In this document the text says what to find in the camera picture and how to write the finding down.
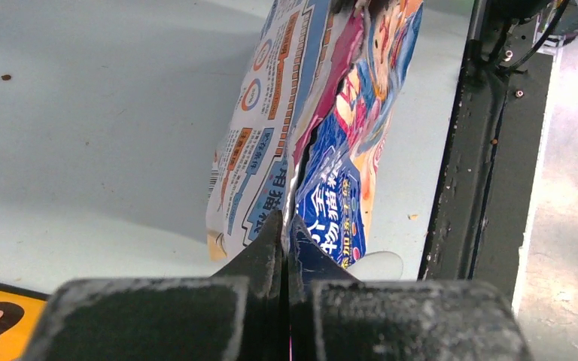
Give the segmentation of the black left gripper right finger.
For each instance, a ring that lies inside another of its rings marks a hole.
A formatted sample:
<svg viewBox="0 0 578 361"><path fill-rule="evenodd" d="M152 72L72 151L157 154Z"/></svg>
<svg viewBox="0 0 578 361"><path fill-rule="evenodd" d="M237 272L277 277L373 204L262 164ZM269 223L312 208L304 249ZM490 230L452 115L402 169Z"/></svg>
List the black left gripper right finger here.
<svg viewBox="0 0 578 361"><path fill-rule="evenodd" d="M510 305L472 281L363 282L287 226L293 360L530 360Z"/></svg>

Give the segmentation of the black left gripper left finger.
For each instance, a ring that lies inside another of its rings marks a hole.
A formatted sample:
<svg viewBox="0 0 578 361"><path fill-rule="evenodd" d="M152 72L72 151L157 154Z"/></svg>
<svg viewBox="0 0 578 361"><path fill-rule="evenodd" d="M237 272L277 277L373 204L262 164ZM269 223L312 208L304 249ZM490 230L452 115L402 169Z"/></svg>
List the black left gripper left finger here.
<svg viewBox="0 0 578 361"><path fill-rule="evenodd" d="M207 278L90 278L50 297L24 360L282 360L282 215Z"/></svg>

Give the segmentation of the clear plastic scoop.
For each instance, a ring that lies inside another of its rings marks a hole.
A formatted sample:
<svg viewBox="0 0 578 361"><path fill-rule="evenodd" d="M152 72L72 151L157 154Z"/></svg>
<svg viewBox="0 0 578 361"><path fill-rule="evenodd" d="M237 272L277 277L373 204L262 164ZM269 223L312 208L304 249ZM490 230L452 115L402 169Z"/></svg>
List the clear plastic scoop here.
<svg viewBox="0 0 578 361"><path fill-rule="evenodd" d="M398 281L403 274L403 260L394 252L376 251L360 258L346 270L360 281Z"/></svg>

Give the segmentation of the pink blue pet food bag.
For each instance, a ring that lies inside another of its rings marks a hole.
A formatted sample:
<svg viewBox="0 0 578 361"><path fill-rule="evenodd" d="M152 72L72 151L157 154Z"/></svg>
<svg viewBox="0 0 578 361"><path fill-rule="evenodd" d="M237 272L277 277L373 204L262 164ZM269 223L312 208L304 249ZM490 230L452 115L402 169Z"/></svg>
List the pink blue pet food bag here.
<svg viewBox="0 0 578 361"><path fill-rule="evenodd" d="M281 211L338 265L365 256L376 172L423 15L420 1L276 1L212 162L213 260Z"/></svg>

